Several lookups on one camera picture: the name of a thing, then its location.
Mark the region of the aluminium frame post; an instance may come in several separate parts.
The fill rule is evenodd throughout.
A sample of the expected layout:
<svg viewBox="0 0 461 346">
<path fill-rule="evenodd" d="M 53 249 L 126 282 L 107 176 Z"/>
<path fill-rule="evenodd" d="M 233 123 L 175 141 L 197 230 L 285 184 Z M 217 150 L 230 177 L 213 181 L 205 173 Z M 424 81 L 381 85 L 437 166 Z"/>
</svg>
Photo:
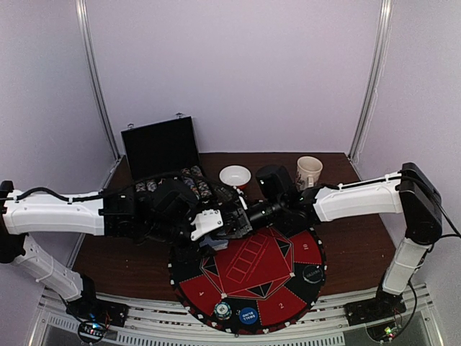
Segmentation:
<svg viewBox="0 0 461 346">
<path fill-rule="evenodd" d="M 91 82 L 91 87 L 92 87 L 94 99 L 95 99 L 96 106 L 97 106 L 97 112 L 99 115 L 99 119 L 101 120 L 103 132 L 109 144 L 109 148 L 112 153 L 112 156 L 115 161 L 119 161 L 121 159 L 121 154 L 117 146 L 115 135 L 114 135 L 112 125 L 109 119 L 109 115 L 107 112 L 107 106 L 104 100 L 102 85 L 101 85 L 100 78 L 99 78 L 99 73 L 97 69 L 97 61 L 96 61 L 92 37 L 91 37 L 91 29 L 89 25 L 89 17 L 88 17 L 88 12 L 87 12 L 86 1 L 76 0 L 75 4 L 76 4 L 77 21 L 79 24 L 81 37 L 82 37 L 83 44 L 84 44 L 86 63 L 87 63 L 88 70 L 89 70 L 90 82 Z"/>
<path fill-rule="evenodd" d="M 367 134 L 371 125 L 373 112 L 377 101 L 377 91 L 380 77 L 385 66 L 390 37 L 391 18 L 393 13 L 393 1 L 381 1 L 380 17 L 375 38 L 375 48 L 372 57 L 370 74 L 364 93 L 359 120 L 356 126 L 352 145 L 349 150 L 349 160 L 353 164 L 359 162 L 359 156 L 363 151 Z"/>
</svg>

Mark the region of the cream ceramic mug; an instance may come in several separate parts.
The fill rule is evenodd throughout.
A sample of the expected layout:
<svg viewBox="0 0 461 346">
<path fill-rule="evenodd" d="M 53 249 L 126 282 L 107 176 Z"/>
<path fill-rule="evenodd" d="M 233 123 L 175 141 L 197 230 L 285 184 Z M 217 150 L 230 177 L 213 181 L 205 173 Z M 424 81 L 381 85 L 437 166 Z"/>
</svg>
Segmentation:
<svg viewBox="0 0 461 346">
<path fill-rule="evenodd" d="M 314 187 L 323 170 L 322 162 L 313 156 L 301 156 L 297 160 L 296 185 L 298 190 Z"/>
</svg>

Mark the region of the white bowl orange outside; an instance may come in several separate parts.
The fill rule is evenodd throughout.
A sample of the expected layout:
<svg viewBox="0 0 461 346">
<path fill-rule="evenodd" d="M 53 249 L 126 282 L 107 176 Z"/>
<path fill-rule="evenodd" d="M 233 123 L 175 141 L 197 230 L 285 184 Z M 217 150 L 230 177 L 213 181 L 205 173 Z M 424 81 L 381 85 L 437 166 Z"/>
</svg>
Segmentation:
<svg viewBox="0 0 461 346">
<path fill-rule="evenodd" d="M 242 190 L 251 180 L 251 172 L 246 167 L 230 165 L 220 171 L 219 179 L 226 185 Z"/>
</svg>

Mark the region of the blue backed card deck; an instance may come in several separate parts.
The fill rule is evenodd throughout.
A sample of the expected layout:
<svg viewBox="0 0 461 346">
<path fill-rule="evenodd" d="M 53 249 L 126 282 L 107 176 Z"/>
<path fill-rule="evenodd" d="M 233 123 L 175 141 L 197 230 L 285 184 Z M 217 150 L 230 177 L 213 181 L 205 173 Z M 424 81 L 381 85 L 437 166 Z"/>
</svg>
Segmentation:
<svg viewBox="0 0 461 346">
<path fill-rule="evenodd" d="M 213 239 L 210 236 L 204 236 L 199 245 L 201 247 L 209 246 L 215 251 L 221 251 L 228 248 L 228 243 L 227 239 Z"/>
</svg>

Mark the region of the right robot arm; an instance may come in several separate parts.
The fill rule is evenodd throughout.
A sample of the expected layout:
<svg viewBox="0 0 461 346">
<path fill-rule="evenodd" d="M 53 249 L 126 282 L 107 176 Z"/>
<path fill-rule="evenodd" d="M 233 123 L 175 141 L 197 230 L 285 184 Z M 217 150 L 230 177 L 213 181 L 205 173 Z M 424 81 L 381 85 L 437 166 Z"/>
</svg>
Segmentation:
<svg viewBox="0 0 461 346">
<path fill-rule="evenodd" d="M 441 196 L 412 162 L 376 179 L 350 184 L 320 185 L 315 177 L 298 174 L 292 182 L 284 166 L 268 165 L 256 174 L 264 201 L 249 205 L 238 186 L 230 186 L 233 201 L 243 208 L 245 226 L 267 226 L 281 215 L 297 215 L 308 223 L 374 214 L 403 214 L 406 232 L 380 282 L 380 294 L 370 313 L 386 317 L 420 268 L 433 244 L 442 237 Z"/>
</svg>

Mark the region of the left aluminium frame post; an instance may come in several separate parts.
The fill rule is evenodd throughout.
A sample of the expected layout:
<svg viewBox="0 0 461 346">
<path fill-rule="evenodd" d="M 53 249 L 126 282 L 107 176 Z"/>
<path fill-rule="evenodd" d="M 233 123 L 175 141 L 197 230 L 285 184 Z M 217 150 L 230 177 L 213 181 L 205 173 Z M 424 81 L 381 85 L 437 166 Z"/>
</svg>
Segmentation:
<svg viewBox="0 0 461 346">
<path fill-rule="evenodd" d="M 102 85 L 101 85 L 100 78 L 99 78 L 99 73 L 97 69 L 97 61 L 96 61 L 92 37 L 91 37 L 91 29 L 89 25 L 89 17 L 88 17 L 88 12 L 87 12 L 86 1 L 76 0 L 75 4 L 76 4 L 77 21 L 79 24 L 81 37 L 82 37 L 83 44 L 84 44 L 86 63 L 87 63 L 88 70 L 89 70 L 90 82 L 91 82 L 91 87 L 92 87 L 94 99 L 95 99 L 96 106 L 97 106 L 97 112 L 99 115 L 99 119 L 101 120 L 103 132 L 109 144 L 109 148 L 112 153 L 112 156 L 115 161 L 119 161 L 121 159 L 121 154 L 117 146 L 115 135 L 114 135 L 112 125 L 109 119 L 109 115 L 107 112 L 107 106 L 104 100 Z"/>
</svg>

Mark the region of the round red black poker mat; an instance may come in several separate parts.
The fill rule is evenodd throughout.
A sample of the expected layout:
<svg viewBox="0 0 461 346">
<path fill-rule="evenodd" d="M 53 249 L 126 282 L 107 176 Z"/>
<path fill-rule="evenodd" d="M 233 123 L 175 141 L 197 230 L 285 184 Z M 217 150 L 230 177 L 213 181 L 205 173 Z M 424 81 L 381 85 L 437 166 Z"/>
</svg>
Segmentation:
<svg viewBox="0 0 461 346">
<path fill-rule="evenodd" d="M 305 282 L 306 265 L 320 265 L 324 280 Z M 169 260 L 174 294 L 195 319 L 222 332 L 255 335 L 276 332 L 295 324 L 315 305 L 326 282 L 326 254 L 313 228 L 273 225 L 245 239 L 231 240 L 215 255 L 180 262 Z M 213 309 L 228 303 L 231 318 L 215 318 Z M 251 307 L 259 320 L 242 324 L 240 310 Z"/>
</svg>

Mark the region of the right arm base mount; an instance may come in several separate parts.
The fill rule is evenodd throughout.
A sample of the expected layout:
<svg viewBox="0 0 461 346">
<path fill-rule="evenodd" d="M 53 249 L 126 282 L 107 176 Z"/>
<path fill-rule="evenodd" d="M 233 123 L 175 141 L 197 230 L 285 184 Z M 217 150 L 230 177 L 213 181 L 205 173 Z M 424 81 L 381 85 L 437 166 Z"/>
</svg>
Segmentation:
<svg viewBox="0 0 461 346">
<path fill-rule="evenodd" d="M 395 339 L 403 323 L 402 313 L 406 305 L 402 300 L 381 301 L 370 298 L 347 303 L 344 306 L 349 326 L 364 324 L 367 335 L 374 341 L 384 343 Z"/>
</svg>

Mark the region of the chip row in case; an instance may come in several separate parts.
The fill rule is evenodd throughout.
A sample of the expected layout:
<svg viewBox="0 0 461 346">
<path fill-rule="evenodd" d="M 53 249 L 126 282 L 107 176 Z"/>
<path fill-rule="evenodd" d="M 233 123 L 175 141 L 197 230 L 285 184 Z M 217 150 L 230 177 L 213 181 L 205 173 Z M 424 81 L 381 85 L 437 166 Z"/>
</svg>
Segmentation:
<svg viewBox="0 0 461 346">
<path fill-rule="evenodd" d="M 190 172 L 193 176 L 193 179 L 196 182 L 197 188 L 200 193 L 200 197 L 204 201 L 208 201 L 212 197 L 212 190 L 208 183 L 206 183 L 206 181 L 203 180 L 204 175 L 202 173 L 202 170 L 199 166 L 195 165 L 190 168 Z"/>
<path fill-rule="evenodd" d="M 157 183 L 154 179 L 148 179 L 145 181 L 146 190 L 154 192 L 157 189 Z"/>
<path fill-rule="evenodd" d="M 200 199 L 200 193 L 197 189 L 197 186 L 192 178 L 192 173 L 188 168 L 184 168 L 181 170 L 181 179 L 185 185 L 189 187 L 189 189 L 194 193 L 197 199 Z"/>
<path fill-rule="evenodd" d="M 136 189 L 136 192 L 147 192 L 147 187 L 146 187 L 146 184 L 144 182 L 139 182 L 135 186 L 135 189 Z"/>
</svg>

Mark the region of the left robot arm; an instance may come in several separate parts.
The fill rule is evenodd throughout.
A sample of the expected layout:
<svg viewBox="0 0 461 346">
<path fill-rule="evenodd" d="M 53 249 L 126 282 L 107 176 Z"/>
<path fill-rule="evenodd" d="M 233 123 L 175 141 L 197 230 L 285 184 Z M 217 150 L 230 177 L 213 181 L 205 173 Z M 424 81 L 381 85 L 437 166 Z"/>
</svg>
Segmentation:
<svg viewBox="0 0 461 346">
<path fill-rule="evenodd" d="M 1 182 L 1 262 L 23 267 L 88 320 L 104 312 L 94 281 L 67 270 L 32 233 L 154 239 L 202 254 L 211 247 L 201 240 L 223 225 L 220 210 L 202 210 L 196 195 L 176 179 L 164 181 L 155 191 L 127 187 L 83 195 L 59 195 L 45 187 L 22 192 L 9 180 Z"/>
</svg>

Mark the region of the right aluminium frame post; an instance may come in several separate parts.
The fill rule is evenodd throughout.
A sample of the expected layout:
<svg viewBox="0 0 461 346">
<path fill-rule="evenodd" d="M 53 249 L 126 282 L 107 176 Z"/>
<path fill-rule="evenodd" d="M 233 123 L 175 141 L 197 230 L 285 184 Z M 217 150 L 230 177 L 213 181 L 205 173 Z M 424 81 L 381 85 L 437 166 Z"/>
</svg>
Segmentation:
<svg viewBox="0 0 461 346">
<path fill-rule="evenodd" d="M 349 150 L 349 160 L 353 164 L 359 162 L 359 156 L 363 151 L 367 134 L 371 125 L 373 112 L 377 101 L 377 91 L 380 77 L 385 66 L 390 37 L 391 18 L 393 13 L 393 1 L 381 1 L 380 17 L 375 38 L 375 48 L 372 57 L 370 74 L 364 93 L 359 120 L 356 126 L 352 145 Z"/>
</svg>

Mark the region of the black poker chip case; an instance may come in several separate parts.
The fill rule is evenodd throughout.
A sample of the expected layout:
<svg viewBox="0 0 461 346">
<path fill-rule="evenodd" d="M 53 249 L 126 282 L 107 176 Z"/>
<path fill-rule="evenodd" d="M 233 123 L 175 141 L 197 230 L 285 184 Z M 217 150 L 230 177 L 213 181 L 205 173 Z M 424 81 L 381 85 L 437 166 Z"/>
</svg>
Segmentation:
<svg viewBox="0 0 461 346">
<path fill-rule="evenodd" d="M 163 121 L 122 132 L 125 154 L 135 186 L 154 179 L 181 179 L 181 170 L 202 170 L 191 117 Z"/>
</svg>

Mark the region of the blue small blind button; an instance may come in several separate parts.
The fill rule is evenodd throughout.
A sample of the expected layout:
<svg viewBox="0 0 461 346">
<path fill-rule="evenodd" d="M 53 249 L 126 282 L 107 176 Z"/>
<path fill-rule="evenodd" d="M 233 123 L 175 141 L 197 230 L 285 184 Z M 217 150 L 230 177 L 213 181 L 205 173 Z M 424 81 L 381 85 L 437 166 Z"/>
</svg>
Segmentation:
<svg viewBox="0 0 461 346">
<path fill-rule="evenodd" d="M 252 325 L 259 320 L 258 311 L 251 307 L 245 307 L 240 310 L 238 318 L 242 324 Z"/>
</svg>

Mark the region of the stack of poker chips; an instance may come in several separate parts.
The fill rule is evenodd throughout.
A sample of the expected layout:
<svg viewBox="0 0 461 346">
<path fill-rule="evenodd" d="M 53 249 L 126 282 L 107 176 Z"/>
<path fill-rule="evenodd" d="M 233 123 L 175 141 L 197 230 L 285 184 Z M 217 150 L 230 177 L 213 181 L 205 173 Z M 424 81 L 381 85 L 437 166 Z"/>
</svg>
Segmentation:
<svg viewBox="0 0 461 346">
<path fill-rule="evenodd" d="M 213 313 L 215 315 L 215 318 L 218 320 L 228 320 L 229 318 L 231 318 L 232 315 L 231 306 L 225 301 L 221 301 L 215 305 Z"/>
</svg>

